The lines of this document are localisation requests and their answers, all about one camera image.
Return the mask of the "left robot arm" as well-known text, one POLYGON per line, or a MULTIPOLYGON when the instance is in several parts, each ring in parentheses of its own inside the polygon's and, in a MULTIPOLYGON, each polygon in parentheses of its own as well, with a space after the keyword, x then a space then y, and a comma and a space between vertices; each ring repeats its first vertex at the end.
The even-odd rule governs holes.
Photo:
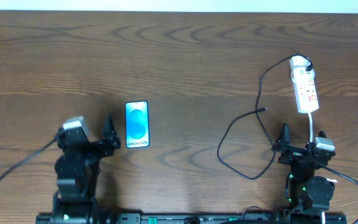
POLYGON ((58 190, 52 212, 37 215, 35 224, 116 223, 116 215, 96 199, 100 160, 121 147, 112 116, 104 122, 100 140, 91 142, 88 134, 82 116, 66 120, 57 131, 55 140, 63 152, 55 163, 58 190))

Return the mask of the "Galaxy smartphone blue screen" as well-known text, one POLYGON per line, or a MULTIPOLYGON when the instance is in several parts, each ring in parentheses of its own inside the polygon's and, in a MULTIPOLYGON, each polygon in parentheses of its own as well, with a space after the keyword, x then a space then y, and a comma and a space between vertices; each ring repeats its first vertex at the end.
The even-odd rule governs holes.
POLYGON ((149 147, 149 105, 147 101, 125 104, 126 147, 129 149, 149 147))

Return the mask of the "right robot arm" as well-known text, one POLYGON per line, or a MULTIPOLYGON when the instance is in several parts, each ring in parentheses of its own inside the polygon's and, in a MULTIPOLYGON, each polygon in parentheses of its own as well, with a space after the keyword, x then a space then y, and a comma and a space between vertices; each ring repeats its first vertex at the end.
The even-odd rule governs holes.
POLYGON ((285 185, 289 207, 277 215, 285 223, 347 223, 343 214, 328 213, 334 195, 334 181, 317 176, 315 171, 326 166, 335 153, 332 140, 324 131, 305 147, 290 145, 290 130, 283 124, 272 151, 281 155, 278 162, 290 166, 285 185))

